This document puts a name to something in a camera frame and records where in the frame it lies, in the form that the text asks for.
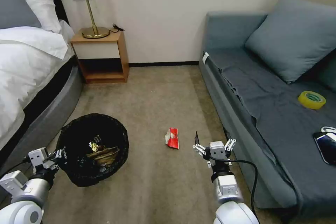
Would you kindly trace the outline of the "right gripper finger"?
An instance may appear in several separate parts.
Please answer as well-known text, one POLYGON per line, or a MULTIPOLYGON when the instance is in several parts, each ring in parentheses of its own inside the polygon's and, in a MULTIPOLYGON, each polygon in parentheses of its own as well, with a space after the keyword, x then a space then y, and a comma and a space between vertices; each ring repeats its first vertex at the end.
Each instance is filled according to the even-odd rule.
POLYGON ((224 133, 225 133, 225 136, 226 136, 226 139, 227 139, 227 142, 224 145, 225 152, 226 153, 231 153, 231 151, 233 150, 233 148, 234 148, 234 146, 236 144, 236 139, 233 138, 231 136, 231 134, 225 128, 223 128, 223 129, 224 129, 224 133))
POLYGON ((195 132, 194 145, 192 147, 203 159, 209 158, 206 148, 200 144, 197 131, 195 132))

